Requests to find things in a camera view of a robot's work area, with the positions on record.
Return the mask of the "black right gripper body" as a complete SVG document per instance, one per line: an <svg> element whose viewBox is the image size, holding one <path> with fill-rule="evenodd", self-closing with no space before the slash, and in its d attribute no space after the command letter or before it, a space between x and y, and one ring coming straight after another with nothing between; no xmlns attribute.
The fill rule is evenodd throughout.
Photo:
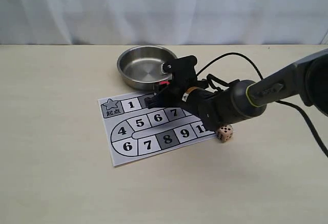
<svg viewBox="0 0 328 224"><path fill-rule="evenodd" d="M183 90L173 82L168 85L168 89L173 95L170 99L172 105L198 117L207 130L216 132L221 127L231 125L219 114L214 101L215 93L196 86Z"/></svg>

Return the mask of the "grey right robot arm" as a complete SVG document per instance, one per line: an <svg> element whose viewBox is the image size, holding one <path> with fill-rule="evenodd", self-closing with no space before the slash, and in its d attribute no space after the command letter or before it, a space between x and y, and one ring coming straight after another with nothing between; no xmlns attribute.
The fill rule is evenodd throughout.
<svg viewBox="0 0 328 224"><path fill-rule="evenodd" d="M193 55L166 61L162 70L172 74L168 85L158 85L146 107L182 108L200 118L209 131L217 131L260 116L267 104L300 95L305 105L327 114L327 50L289 64L259 82L235 80L225 83L208 75L198 80Z"/></svg>

